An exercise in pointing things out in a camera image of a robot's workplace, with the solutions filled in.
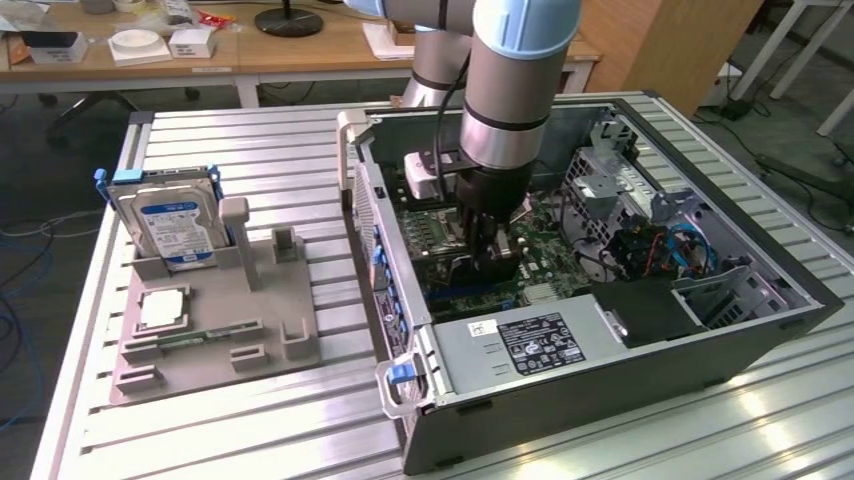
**desk lamp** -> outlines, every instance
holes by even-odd
[[[255,26],[261,32],[276,37],[307,37],[323,30],[323,19],[316,13],[291,8],[291,0],[281,0],[281,7],[255,16]]]

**green circuit board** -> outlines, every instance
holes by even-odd
[[[514,279],[476,288],[452,288],[447,284],[450,262],[467,253],[455,209],[401,211],[397,217],[436,321],[484,315],[588,291],[590,275],[575,260],[547,205],[532,203],[530,211],[511,224],[511,233],[524,239],[526,247]]]

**gray carpet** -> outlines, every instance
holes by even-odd
[[[767,33],[744,37],[734,60],[748,65]],[[786,43],[764,75],[768,75],[778,62],[788,56],[794,43]],[[323,104],[356,101],[375,101],[400,94],[404,80],[341,81],[319,83],[303,103]],[[831,166],[836,153],[831,143],[820,138],[814,130],[830,114],[838,102],[854,87],[854,73],[816,57],[807,70],[792,85],[780,101],[770,101],[764,94],[758,99],[767,104],[771,116],[763,118],[755,113],[734,123],[727,123],[743,138],[748,147],[768,155],[808,168],[828,178],[847,173],[854,167],[842,170]],[[268,89],[263,99],[264,106],[283,105],[301,98],[309,84],[299,83],[285,89]],[[157,92],[129,92],[128,97],[140,108],[152,111],[191,109],[236,108],[237,95],[229,87],[201,88],[201,98],[196,102],[184,99],[181,89]],[[112,167],[121,146],[127,112],[116,105],[104,103],[84,114],[64,129],[69,146],[64,150],[49,148],[44,143],[40,128],[55,118],[80,95],[60,95],[56,108],[43,107],[32,95],[19,98],[16,107],[0,115],[0,221],[17,218],[45,219],[77,210],[89,210],[103,206],[100,197],[92,188],[92,172],[97,167]],[[9,96],[0,103],[11,101]],[[715,118],[711,112],[700,112],[706,118]],[[836,129],[840,143],[854,143],[854,115]],[[703,130],[720,143],[727,151],[755,170],[750,154],[742,149],[732,135],[718,125],[704,125]],[[804,195],[800,189],[784,178],[771,177],[768,184],[803,210]],[[832,198],[816,194],[815,215],[828,223],[842,224],[847,210]],[[80,219],[61,225],[61,233],[92,228],[97,217]],[[828,232],[849,251],[854,251],[854,241],[836,232]],[[25,240],[27,245],[39,247],[44,237]],[[56,381],[65,340],[76,311],[77,296],[89,262],[95,236],[57,239],[52,246],[53,263],[45,278],[25,294],[13,298],[13,306],[32,334],[39,362],[44,369],[43,401],[27,413],[23,423],[0,431],[0,477],[7,480],[27,478],[35,455],[39,435],[43,428],[40,416],[47,413],[45,406]],[[29,252],[0,248],[0,278],[17,269],[28,260]],[[0,358],[4,358],[9,343],[0,343]],[[16,414],[27,405],[37,382],[32,366],[23,354],[9,370],[0,375],[0,419]]]

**red cable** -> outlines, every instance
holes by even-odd
[[[658,245],[658,240],[660,240],[663,233],[655,235],[652,239],[652,247],[650,248],[650,258],[646,260],[646,272],[643,272],[643,276],[646,277],[650,274],[650,269],[652,268],[652,255],[655,254],[655,246]]]

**white box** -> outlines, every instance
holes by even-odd
[[[77,32],[77,39],[69,47],[29,47],[29,56],[37,64],[48,63],[80,63],[85,52],[89,49],[89,42],[83,33]]]
[[[125,30],[116,33],[108,43],[117,67],[172,60],[165,41],[155,32]]]
[[[735,68],[730,63],[724,63],[715,78],[715,83],[711,86],[711,90],[706,94],[700,107],[722,107],[726,103],[726,93],[732,92],[735,84],[742,78],[742,71]]]
[[[169,39],[169,50],[175,58],[211,58],[215,49],[212,32],[203,28],[177,30]]]

